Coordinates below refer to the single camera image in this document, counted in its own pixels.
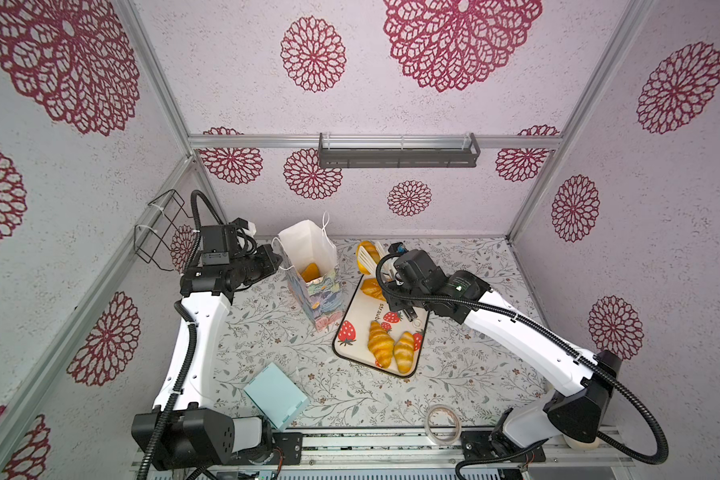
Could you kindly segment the long twisted bread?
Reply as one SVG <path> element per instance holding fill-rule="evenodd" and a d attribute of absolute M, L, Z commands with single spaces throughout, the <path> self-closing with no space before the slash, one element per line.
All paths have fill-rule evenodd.
<path fill-rule="evenodd" d="M 376 300 L 385 301 L 385 296 L 379 282 L 375 278 L 364 279 L 361 283 L 361 291 Z"/>

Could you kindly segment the beige brush block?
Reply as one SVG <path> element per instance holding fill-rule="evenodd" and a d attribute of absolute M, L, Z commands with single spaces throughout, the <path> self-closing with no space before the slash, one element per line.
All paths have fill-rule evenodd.
<path fill-rule="evenodd" d="M 571 448 L 572 450 L 582 451 L 582 452 L 596 450 L 601 444 L 601 440 L 599 438 L 596 438 L 592 442 L 582 442 L 579 440 L 575 440 L 567 435 L 564 435 L 563 440 L 568 445 L 568 447 Z"/>

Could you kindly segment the clear tape roll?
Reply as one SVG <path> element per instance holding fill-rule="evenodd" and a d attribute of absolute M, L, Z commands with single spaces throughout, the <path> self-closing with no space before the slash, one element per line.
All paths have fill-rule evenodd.
<path fill-rule="evenodd" d="M 453 409 L 443 404 L 435 404 L 426 412 L 424 431 L 434 445 L 453 445 L 460 439 L 462 423 Z"/>

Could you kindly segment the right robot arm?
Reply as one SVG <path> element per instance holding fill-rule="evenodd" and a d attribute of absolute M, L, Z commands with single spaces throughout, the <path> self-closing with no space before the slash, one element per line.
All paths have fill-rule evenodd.
<path fill-rule="evenodd" d="M 358 262 L 379 283 L 391 311 L 413 318 L 423 309 L 449 318 L 497 341 L 533 367 L 551 385 L 544 397 L 506 410 L 479 440 L 463 438 L 463 468 L 530 461 L 547 440 L 564 435 L 591 444 L 601 440 L 627 457 L 660 465 L 669 457 L 667 437 L 645 404 L 618 379 L 621 360 L 595 354 L 534 322 L 507 302 L 488 282 L 458 270 L 445 273 L 424 250 L 392 244 L 387 254 L 357 250 Z M 613 394 L 619 393 L 646 422 L 656 443 L 652 454 L 635 451 L 601 431 Z"/>

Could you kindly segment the light green box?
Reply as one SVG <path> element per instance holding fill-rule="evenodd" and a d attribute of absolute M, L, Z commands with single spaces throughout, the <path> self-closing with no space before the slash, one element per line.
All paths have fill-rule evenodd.
<path fill-rule="evenodd" d="M 280 432 L 284 432 L 310 403 L 307 395 L 274 363 L 255 375 L 244 387 L 244 392 Z"/>

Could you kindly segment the strawberry print bread tray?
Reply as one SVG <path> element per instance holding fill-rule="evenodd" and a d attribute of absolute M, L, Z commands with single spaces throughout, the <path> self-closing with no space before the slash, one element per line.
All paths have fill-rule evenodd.
<path fill-rule="evenodd" d="M 389 310 L 386 300 L 376 300 L 361 291 L 361 283 L 367 278 L 372 278 L 372 276 L 364 275 L 357 283 L 350 304 L 333 340 L 334 353 L 338 357 L 356 364 L 399 378 L 409 378 L 416 372 L 419 364 L 430 313 L 428 319 L 423 321 L 402 319 L 397 313 Z M 369 328 L 372 321 L 379 322 L 395 343 L 404 332 L 410 332 L 414 336 L 415 356 L 412 369 L 408 374 L 403 375 L 398 371 L 394 355 L 389 368 L 381 368 L 375 363 L 375 359 L 367 347 Z"/>

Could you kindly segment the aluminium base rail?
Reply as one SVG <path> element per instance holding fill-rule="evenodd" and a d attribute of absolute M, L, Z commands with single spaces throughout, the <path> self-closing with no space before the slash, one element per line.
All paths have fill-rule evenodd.
<path fill-rule="evenodd" d="M 438 445 L 424 428 L 322 429 L 275 433 L 264 462 L 240 455 L 209 469 L 217 479 L 454 479 L 457 464 L 477 458 L 485 427 L 463 431 L 472 441 Z M 638 479 L 632 460 L 606 445 L 578 451 L 555 437 L 516 460 L 466 466 L 467 479 Z"/>

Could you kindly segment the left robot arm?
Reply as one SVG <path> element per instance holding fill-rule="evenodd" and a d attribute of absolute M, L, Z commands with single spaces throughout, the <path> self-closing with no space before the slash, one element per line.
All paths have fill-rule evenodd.
<path fill-rule="evenodd" d="M 189 266 L 180 279 L 174 308 L 181 327 L 160 393 L 148 413 L 135 415 L 131 435 L 143 452 L 137 478 L 152 470 L 192 469 L 264 463 L 275 451 L 273 435 L 260 416 L 231 417 L 212 407 L 213 347 L 231 313 L 234 295 L 272 276 L 282 258 L 268 244 L 239 258 Z"/>

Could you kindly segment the floral paper bag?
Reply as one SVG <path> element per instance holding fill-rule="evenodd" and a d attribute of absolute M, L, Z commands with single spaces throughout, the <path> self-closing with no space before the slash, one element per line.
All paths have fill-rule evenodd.
<path fill-rule="evenodd" d="M 330 215 L 324 212 L 319 224 L 303 220 L 273 239 L 283 254 L 280 269 L 286 274 L 289 290 L 317 331 L 327 329 L 344 314 L 338 250 L 327 233 L 329 222 Z"/>

